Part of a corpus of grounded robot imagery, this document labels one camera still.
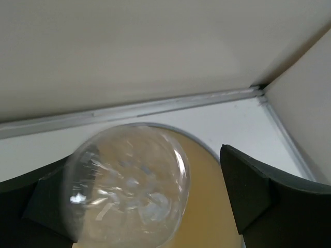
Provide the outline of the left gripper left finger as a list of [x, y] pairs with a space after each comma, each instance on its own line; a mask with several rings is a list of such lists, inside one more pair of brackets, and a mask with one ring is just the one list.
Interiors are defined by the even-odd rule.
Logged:
[[1, 247], [72, 247], [61, 212], [67, 158], [1, 182]]

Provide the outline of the clear bottle white cap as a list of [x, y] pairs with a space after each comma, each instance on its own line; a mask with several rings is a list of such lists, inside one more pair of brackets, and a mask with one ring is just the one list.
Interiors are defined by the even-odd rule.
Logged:
[[163, 247], [180, 226], [190, 186], [187, 156], [170, 132], [112, 127], [69, 157], [64, 221], [75, 247]]

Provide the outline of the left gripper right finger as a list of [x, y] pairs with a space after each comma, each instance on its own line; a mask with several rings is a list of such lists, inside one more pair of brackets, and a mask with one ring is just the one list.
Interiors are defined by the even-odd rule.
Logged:
[[246, 247], [330, 247], [330, 186], [223, 145], [220, 165]]

